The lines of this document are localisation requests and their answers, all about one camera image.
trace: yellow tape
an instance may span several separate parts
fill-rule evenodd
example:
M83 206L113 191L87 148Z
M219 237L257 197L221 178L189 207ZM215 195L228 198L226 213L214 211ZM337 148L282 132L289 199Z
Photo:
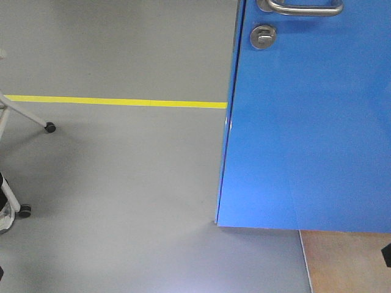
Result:
M226 109L227 103L199 101L155 101L150 99L106 99L106 98L77 98L74 96L21 96L6 95L8 99L17 102L38 103L75 103L124 106L153 106L153 107L189 107Z

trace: chair leg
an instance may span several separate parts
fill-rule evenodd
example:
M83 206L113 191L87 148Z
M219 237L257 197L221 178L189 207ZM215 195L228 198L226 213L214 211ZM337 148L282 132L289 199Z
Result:
M3 191L5 197L8 199L8 202L10 203L11 207L15 210L15 212L19 212L20 211L19 201L16 199L16 196L13 194L10 186L8 185L8 182L5 180L5 178L2 175L1 177L2 177L1 190Z
M52 122L46 122L44 119L27 111L26 109L20 107L19 105L17 105L17 103L6 98L1 91L0 91L0 103L2 103L4 105L5 110L11 109L11 110L18 112L19 114L25 116L26 118L30 119L31 121L36 122L40 126L43 126L47 132L54 132L56 130L56 127Z

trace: wooden floor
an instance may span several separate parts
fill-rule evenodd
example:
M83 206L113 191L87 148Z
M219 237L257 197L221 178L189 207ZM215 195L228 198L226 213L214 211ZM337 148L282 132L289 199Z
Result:
M391 234L301 231L313 293L390 293Z

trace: chair wheel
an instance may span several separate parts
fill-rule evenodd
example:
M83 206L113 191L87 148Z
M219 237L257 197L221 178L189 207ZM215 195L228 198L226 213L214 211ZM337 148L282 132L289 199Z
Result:
M52 122L47 122L45 129L48 133L52 133L56 131L56 125L54 125Z
M31 216L31 205L29 204L22 204L20 206L20 211L18 213L19 217L21 218L28 218Z

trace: metal door handle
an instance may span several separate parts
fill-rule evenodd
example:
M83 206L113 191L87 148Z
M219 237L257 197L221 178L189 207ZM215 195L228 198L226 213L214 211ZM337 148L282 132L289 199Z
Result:
M331 6L287 5L283 0L257 0L262 11L296 16L336 16L343 10L342 0L332 0Z

